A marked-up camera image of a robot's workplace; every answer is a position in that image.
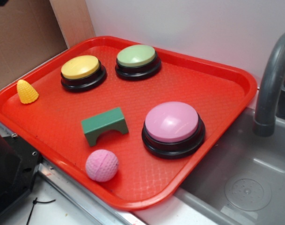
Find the toy corn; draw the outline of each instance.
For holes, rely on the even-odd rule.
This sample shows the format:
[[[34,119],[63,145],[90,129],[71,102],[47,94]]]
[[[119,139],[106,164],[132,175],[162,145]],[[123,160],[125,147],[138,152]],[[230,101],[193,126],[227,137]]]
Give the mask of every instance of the toy corn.
[[[23,104],[32,103],[38,99],[38,92],[27,81],[19,80],[16,88],[20,101]]]

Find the sink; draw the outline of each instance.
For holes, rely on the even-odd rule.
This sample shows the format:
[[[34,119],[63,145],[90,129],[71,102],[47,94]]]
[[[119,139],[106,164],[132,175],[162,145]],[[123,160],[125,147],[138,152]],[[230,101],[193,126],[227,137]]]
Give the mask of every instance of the sink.
[[[285,224],[285,120],[277,119],[274,135],[258,137],[253,115],[245,109],[182,183],[190,198],[177,196],[221,224]]]

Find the pink ball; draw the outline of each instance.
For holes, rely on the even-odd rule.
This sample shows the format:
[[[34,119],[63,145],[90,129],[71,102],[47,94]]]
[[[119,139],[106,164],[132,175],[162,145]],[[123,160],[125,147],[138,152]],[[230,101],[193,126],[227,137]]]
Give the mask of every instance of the pink ball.
[[[86,161],[86,173],[90,179],[106,182],[112,179],[118,170],[118,158],[108,150],[100,149],[90,154]]]

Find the plastic tray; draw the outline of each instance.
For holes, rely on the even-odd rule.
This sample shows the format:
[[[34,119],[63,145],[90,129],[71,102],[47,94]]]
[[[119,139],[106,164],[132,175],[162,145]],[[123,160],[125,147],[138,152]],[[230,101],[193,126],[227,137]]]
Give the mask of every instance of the plastic tray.
[[[155,48],[162,60],[161,71],[143,81],[125,81],[116,76],[118,52],[137,43],[96,37],[63,52],[23,77],[39,93],[39,99],[23,105],[16,83],[0,91],[0,121],[37,148],[80,184],[109,205],[140,210],[161,202],[181,182],[247,106],[257,90],[247,72]],[[62,65],[73,57],[91,54],[106,67],[107,80],[96,89],[70,93],[60,83]],[[151,155],[143,145],[141,131],[147,113],[167,101],[193,106],[206,127],[204,144],[189,157],[177,160]],[[81,121],[121,107],[129,133],[110,131],[89,147]],[[116,154],[116,176],[94,182],[85,172],[85,162],[96,149]]]

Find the pink button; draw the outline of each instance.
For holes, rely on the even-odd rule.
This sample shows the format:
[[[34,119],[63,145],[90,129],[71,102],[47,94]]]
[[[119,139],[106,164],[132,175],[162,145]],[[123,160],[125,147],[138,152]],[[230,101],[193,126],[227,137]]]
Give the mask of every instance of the pink button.
[[[197,130],[198,114],[186,103],[166,102],[147,114],[145,125],[148,134],[159,142],[180,142]]]

